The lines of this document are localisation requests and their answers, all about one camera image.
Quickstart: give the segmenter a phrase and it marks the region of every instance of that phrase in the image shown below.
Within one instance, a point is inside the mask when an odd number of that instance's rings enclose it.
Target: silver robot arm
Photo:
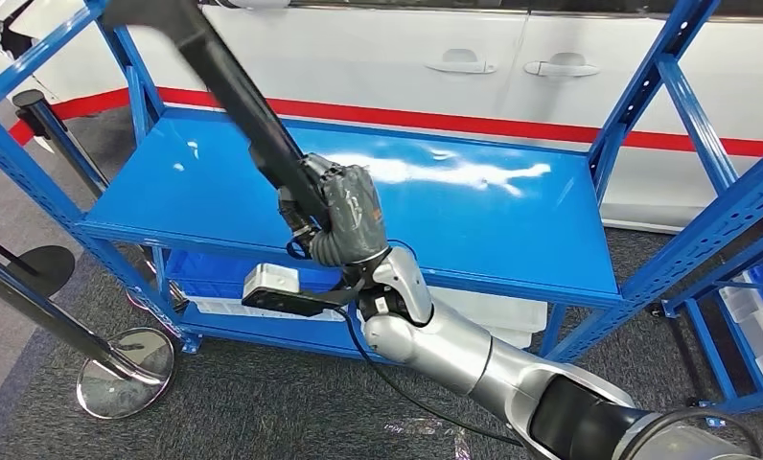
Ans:
[[[632,457],[626,457],[626,447],[660,414],[636,409],[630,396],[608,381],[579,367],[515,348],[451,307],[432,300],[408,251],[395,247],[386,258],[374,279],[383,282],[395,278],[397,285],[359,297],[366,318],[363,333],[367,344],[378,355],[405,364],[479,403],[503,421],[534,458],[754,458],[689,425],[669,426]],[[392,298],[403,302],[392,305],[390,290],[399,294]],[[410,311],[417,311],[428,321],[413,324],[407,318]]]

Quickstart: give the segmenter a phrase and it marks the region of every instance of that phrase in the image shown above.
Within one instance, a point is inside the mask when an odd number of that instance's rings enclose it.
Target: wire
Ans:
[[[631,460],[638,454],[641,448],[647,444],[648,441],[653,439],[655,435],[662,432],[665,428],[668,428],[677,422],[686,419],[692,419],[695,417],[714,417],[725,420],[727,423],[737,426],[740,428],[740,430],[743,432],[743,435],[746,437],[746,440],[749,442],[751,456],[757,458],[762,457],[762,447],[760,446],[759,441],[757,441],[756,436],[754,436],[754,433],[751,432],[750,428],[743,425],[741,422],[731,418],[729,415],[724,414],[723,412],[704,407],[690,407],[667,412],[661,415],[659,418],[655,419],[649,425],[645,426],[641,431],[638,432],[636,437],[634,437],[630,443],[628,443],[627,447],[624,448],[624,451],[621,452],[618,460]]]
[[[412,246],[410,246],[410,245],[409,245],[409,244],[407,244],[406,242],[404,242],[404,241],[401,241],[401,240],[396,240],[395,238],[391,238],[391,239],[388,239],[387,241],[388,241],[388,242],[397,242],[398,244],[400,244],[400,245],[402,245],[402,246],[406,247],[407,249],[409,249],[409,252],[411,252],[411,253],[412,253],[412,257],[413,257],[413,259],[415,259],[416,261],[418,260],[418,254],[416,254],[416,253],[415,253],[415,249],[413,249],[413,248],[412,248]]]
[[[408,400],[409,402],[421,407],[426,412],[429,412],[430,414],[434,415],[435,417],[438,417],[439,419],[445,420],[451,424],[460,426],[461,428],[464,428],[468,431],[471,431],[472,433],[477,433],[482,436],[486,436],[487,438],[496,439],[500,442],[510,444],[512,446],[518,446],[523,447],[522,442],[520,442],[517,439],[510,438],[508,436],[502,436],[499,435],[493,431],[489,431],[485,428],[480,428],[477,426],[468,425],[464,422],[461,422],[460,420],[455,419],[454,417],[450,415],[446,415],[442,412],[440,412],[438,409],[435,409],[429,405],[427,405],[424,402],[420,402],[416,400],[414,397],[410,396],[407,392],[405,392],[396,382],[394,382],[390,377],[388,377],[384,371],[379,367],[379,364],[374,361],[369,355],[367,355],[367,352],[364,351],[364,348],[362,348],[361,344],[358,341],[358,337],[356,335],[356,332],[353,328],[353,321],[351,321],[350,315],[345,312],[344,310],[340,309],[334,309],[337,313],[341,314],[342,317],[345,318],[345,324],[348,326],[348,333],[351,335],[351,340],[354,342],[354,346],[358,350],[361,357],[364,358],[364,360],[367,362],[367,364],[370,366],[371,369],[373,369],[376,374],[381,377],[382,380],[384,380],[388,385],[390,385],[391,388],[396,390],[396,393],[400,394],[404,399]]]

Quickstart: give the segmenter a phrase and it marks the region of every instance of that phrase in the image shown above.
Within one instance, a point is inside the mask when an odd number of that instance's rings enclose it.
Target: blue metal frame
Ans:
[[[590,146],[588,156],[594,172],[598,171],[601,162],[615,162],[618,150],[613,149],[612,138],[618,136],[623,142],[658,92],[661,79],[657,60],[664,55],[679,59],[719,4],[720,0],[681,0],[675,4],[653,46]]]
[[[686,299],[702,299],[717,286],[718,281],[728,281],[737,276],[748,265],[755,265],[763,259],[763,238],[755,241],[746,249],[735,254],[720,266],[709,271],[700,280],[685,288],[676,297],[669,299],[664,305],[668,317],[675,317],[676,310]]]
[[[565,320],[566,313],[567,305],[557,303],[551,304],[551,315],[548,318],[548,324],[545,325],[543,343],[540,345],[539,355],[541,357],[547,357],[554,346],[556,346],[557,340],[559,339],[560,328]]]
[[[67,23],[56,28],[49,36],[33,46],[15,64],[3,72],[0,75],[0,100],[17,84],[29,77],[47,58],[62,48],[70,38],[96,20],[102,12],[104,3],[105,0],[86,0],[85,8],[78,11]],[[621,295],[608,292],[585,292],[582,289],[538,286],[536,283],[523,284],[521,282],[515,282],[503,292],[491,292],[555,303],[540,351],[544,356],[558,360],[575,359],[596,341],[655,300],[667,288],[673,286],[691,268],[702,264],[717,253],[721,247],[763,217],[763,160],[735,182],[736,172],[726,158],[726,153],[717,134],[711,128],[708,119],[694,97],[693,91],[678,67],[678,59],[718,3],[718,0],[682,0],[678,2],[649,53],[599,132],[587,156],[594,192],[598,202],[601,202],[619,147],[659,87],[665,84],[675,101],[687,132],[696,145],[712,183],[722,193],[680,235],[669,242],[657,256],[622,286]],[[117,28],[110,32],[104,27],[99,29],[114,57],[116,57],[120,69],[126,76],[136,141],[137,144],[141,143],[163,115],[165,105],[158,95],[157,88],[145,67],[144,61],[136,51],[127,29]],[[389,131],[389,135],[401,134]],[[543,151],[558,152],[559,150],[543,149]],[[254,323],[250,326],[250,332],[236,331],[228,328],[225,321],[218,321],[221,318],[205,318],[192,308],[189,309],[189,316],[192,317],[192,320],[181,317],[173,311],[168,280],[164,277],[165,261],[162,248],[180,245],[200,251],[225,254],[231,254],[235,251],[262,258],[281,257],[282,254],[279,252],[274,254],[270,250],[266,251],[264,247],[257,248],[248,244],[237,243],[227,244],[220,241],[205,240],[204,238],[188,240],[169,232],[141,231],[137,233],[130,229],[102,225],[101,222],[86,221],[84,214],[80,212],[77,206],[1,127],[0,167],[66,231],[122,280],[126,288],[136,293],[156,317],[184,341],[185,350],[190,352],[197,350],[200,337],[203,334],[209,334],[292,348],[308,347],[306,349],[324,353],[345,356],[356,355],[349,353],[348,348],[343,346],[344,344],[341,342],[319,346],[316,343],[288,337],[267,337],[255,329],[257,326],[254,325],[256,324],[266,324],[266,327],[270,329],[268,323]],[[111,241],[136,242],[153,246],[155,264],[158,268],[158,291],[147,285],[144,279],[116,251],[110,243]],[[754,252],[757,254],[762,252],[763,241],[758,244],[748,250],[745,257]],[[739,262],[733,259],[724,264],[721,270],[723,276],[726,277],[730,270],[739,266]],[[485,286],[485,280],[468,274],[448,273],[444,276],[456,277],[458,282],[462,282],[463,286],[470,290],[481,290]],[[705,282],[699,283],[699,287],[694,287],[689,292],[708,292],[705,290],[706,287],[715,288],[717,281],[717,277],[711,280],[706,278]],[[676,307],[686,303],[688,311],[697,318],[697,327],[702,331],[699,333],[702,342],[708,345],[708,342],[704,341],[705,336],[702,335],[705,324],[697,314],[699,312],[696,310],[696,304],[693,300],[689,300],[693,296],[694,294],[689,294],[686,297],[679,297],[676,299],[677,302],[673,302],[672,305]],[[556,343],[568,305],[586,305],[599,310],[593,311],[575,330],[562,341]],[[324,330],[312,330],[311,336],[316,337]],[[304,328],[294,333],[304,334]],[[306,343],[307,345],[300,346],[299,343]],[[715,364],[719,362],[716,353],[712,355],[710,361],[713,363],[714,369]],[[731,395],[733,388],[730,388],[731,391],[729,391],[725,382],[722,383],[722,386],[724,393]]]
[[[656,65],[714,190],[718,194],[725,192],[739,176],[726,155],[720,136],[706,117],[675,58],[663,55],[658,58]]]
[[[715,303],[721,307],[721,314],[726,320],[726,324],[728,329],[731,331],[731,337],[734,339],[734,343],[737,345],[737,349],[740,351],[740,354],[743,355],[743,361],[746,363],[746,368],[748,369],[749,374],[751,375],[751,379],[754,381],[754,387],[757,390],[754,393],[741,397],[733,394],[726,394],[724,392],[724,397],[726,400],[723,402],[718,402],[715,407],[729,413],[749,412],[755,409],[761,409],[763,408],[763,375],[754,362],[754,355],[751,351],[751,346],[749,345],[746,337],[743,335],[743,331],[740,329],[740,326],[738,326],[737,323],[734,322],[734,320],[731,318],[731,314],[728,312],[728,309],[724,308],[723,299],[720,297],[720,293],[714,292],[713,295],[715,298]]]
[[[687,299],[685,307],[686,312],[689,313],[689,317],[692,318],[692,325],[695,327],[695,333],[698,336],[701,345],[704,347],[706,359],[709,362],[709,367],[711,367],[717,378],[720,391],[723,392],[723,396],[727,399],[737,398],[737,392],[734,390],[734,383],[731,382],[731,378],[726,371],[726,366],[723,364],[723,360],[720,358],[720,353],[718,353],[717,347],[714,345],[714,340],[712,340],[704,320],[704,315],[698,307],[698,303],[695,302],[695,299]]]

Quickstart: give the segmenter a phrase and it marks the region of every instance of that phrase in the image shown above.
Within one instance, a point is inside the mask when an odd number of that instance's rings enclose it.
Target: robotic hand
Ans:
[[[278,191],[279,211],[291,230],[289,254],[342,267],[342,283],[322,294],[300,291],[296,270],[260,264],[246,278],[245,305],[310,316],[356,302],[374,352],[472,398],[520,441],[498,439],[522,444],[538,459],[755,458],[678,424],[686,418],[682,413],[637,409],[609,382],[517,349],[433,300],[412,254],[388,244],[369,173],[303,154],[194,0],[112,0],[104,23],[151,26],[173,41],[250,139],[252,159]]]

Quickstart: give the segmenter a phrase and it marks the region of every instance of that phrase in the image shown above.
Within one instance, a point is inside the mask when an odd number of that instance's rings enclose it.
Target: gray carpet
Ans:
[[[96,123],[111,137],[85,129]],[[75,130],[79,135],[85,129],[79,137],[89,151],[103,164],[113,159],[118,168],[118,152],[129,150],[125,123],[127,115],[114,112]],[[609,230],[619,281],[668,238]],[[156,325],[128,306],[116,280],[90,256],[79,260],[59,302],[102,335]],[[566,330],[583,314],[573,310]],[[692,364],[684,364],[676,338]],[[38,358],[29,358],[32,354]],[[641,314],[579,364],[624,388],[648,409],[678,408],[689,397],[718,396],[683,319]],[[75,382],[80,365],[76,353],[45,333],[33,337],[0,392],[0,459],[454,459],[464,458],[464,452],[474,459],[526,458],[518,448],[432,420],[360,361],[205,340],[199,354],[178,356],[172,387],[157,405],[115,422],[95,420],[79,408]],[[406,369],[387,372],[419,399],[471,423],[500,428],[471,402]],[[743,419],[763,443],[763,413]],[[727,428],[715,432],[739,439]]]

